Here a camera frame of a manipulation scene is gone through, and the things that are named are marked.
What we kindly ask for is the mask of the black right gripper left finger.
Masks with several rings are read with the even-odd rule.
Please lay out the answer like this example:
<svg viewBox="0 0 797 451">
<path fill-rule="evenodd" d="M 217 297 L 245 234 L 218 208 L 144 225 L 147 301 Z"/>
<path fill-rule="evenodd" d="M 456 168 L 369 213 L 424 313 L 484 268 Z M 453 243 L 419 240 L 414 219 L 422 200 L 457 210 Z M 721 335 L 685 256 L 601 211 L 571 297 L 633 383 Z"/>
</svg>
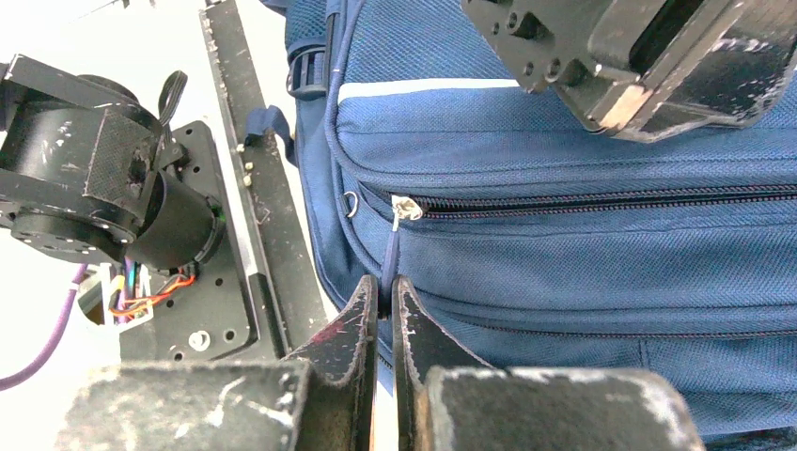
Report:
<svg viewBox="0 0 797 451">
<path fill-rule="evenodd" d="M 58 450 L 369 450 L 379 282 L 277 362 L 130 362 L 91 372 Z"/>
</svg>

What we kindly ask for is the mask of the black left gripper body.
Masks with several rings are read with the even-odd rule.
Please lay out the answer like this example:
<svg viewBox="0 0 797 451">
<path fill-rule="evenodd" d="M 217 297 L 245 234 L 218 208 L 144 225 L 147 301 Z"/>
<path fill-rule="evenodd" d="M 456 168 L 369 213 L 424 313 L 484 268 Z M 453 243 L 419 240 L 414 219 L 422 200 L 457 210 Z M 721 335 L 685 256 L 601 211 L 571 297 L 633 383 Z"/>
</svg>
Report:
<svg viewBox="0 0 797 451">
<path fill-rule="evenodd" d="M 527 92 L 552 90 L 593 133 L 652 143 L 744 129 L 796 67 L 792 1 L 465 1 Z"/>
</svg>

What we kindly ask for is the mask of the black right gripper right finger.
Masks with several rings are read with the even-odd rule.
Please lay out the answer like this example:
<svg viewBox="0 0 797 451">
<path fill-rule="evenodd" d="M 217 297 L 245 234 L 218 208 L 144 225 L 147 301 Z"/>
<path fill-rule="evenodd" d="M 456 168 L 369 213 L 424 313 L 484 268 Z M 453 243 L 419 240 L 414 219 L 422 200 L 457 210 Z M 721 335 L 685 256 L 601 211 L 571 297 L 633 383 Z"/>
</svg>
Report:
<svg viewBox="0 0 797 451">
<path fill-rule="evenodd" d="M 508 367 L 464 347 L 421 303 L 391 288 L 394 396 L 402 450 L 700 450 L 688 407 L 638 369 Z"/>
</svg>

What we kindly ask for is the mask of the navy blue student backpack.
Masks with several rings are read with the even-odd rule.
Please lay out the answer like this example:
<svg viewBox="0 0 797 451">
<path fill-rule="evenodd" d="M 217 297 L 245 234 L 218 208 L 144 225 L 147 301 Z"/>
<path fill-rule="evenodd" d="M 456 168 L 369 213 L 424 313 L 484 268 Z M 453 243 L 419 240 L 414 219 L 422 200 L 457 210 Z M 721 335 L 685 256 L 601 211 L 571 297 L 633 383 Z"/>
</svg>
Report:
<svg viewBox="0 0 797 451">
<path fill-rule="evenodd" d="M 709 450 L 796 446 L 796 67 L 744 129 L 589 132 L 465 1 L 272 1 L 318 277 L 411 279 L 498 367 L 667 379 Z"/>
</svg>

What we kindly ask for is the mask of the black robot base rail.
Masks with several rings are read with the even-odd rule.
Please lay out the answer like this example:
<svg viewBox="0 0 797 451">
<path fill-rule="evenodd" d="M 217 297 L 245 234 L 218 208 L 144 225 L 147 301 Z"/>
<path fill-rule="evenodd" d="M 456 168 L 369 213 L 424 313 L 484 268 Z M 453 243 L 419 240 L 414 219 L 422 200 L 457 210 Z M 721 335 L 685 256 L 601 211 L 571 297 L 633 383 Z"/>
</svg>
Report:
<svg viewBox="0 0 797 451">
<path fill-rule="evenodd" d="M 121 335 L 121 356 L 276 361 L 327 321 L 285 167 L 290 128 L 263 98 L 238 4 L 210 1 L 199 19 L 224 128 L 177 130 L 195 158 L 180 175 L 219 202 L 226 229 L 196 281 Z"/>
</svg>

